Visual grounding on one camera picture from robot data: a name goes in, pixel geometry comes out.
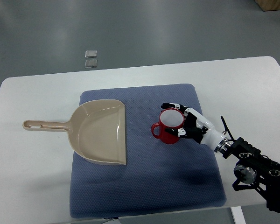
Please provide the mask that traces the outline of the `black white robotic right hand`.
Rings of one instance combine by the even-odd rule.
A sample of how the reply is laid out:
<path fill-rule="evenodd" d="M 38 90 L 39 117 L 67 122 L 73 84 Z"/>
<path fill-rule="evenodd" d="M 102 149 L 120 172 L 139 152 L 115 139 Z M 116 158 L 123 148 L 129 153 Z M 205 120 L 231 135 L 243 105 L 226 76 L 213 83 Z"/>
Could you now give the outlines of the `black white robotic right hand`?
<path fill-rule="evenodd" d="M 193 139 L 199 144 L 205 144 L 216 153 L 224 153 L 231 146 L 226 133 L 217 131 L 210 121 L 193 108 L 176 103 L 163 103 L 161 108 L 175 108 L 184 115 L 183 127 L 168 130 L 169 133 L 179 138 Z"/>

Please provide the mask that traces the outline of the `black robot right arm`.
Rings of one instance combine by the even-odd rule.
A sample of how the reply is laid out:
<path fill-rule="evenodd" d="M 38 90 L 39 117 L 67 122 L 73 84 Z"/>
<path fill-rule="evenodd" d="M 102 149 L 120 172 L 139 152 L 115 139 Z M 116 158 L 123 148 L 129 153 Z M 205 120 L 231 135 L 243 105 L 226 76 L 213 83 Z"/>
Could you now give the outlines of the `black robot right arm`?
<path fill-rule="evenodd" d="M 261 151 L 243 138 L 234 139 L 224 120 L 224 133 L 230 140 L 224 144 L 220 153 L 227 159 L 233 155 L 238 159 L 233 170 L 236 177 L 232 187 L 235 191 L 253 189 L 265 200 L 270 211 L 280 213 L 280 163 L 262 155 Z"/>

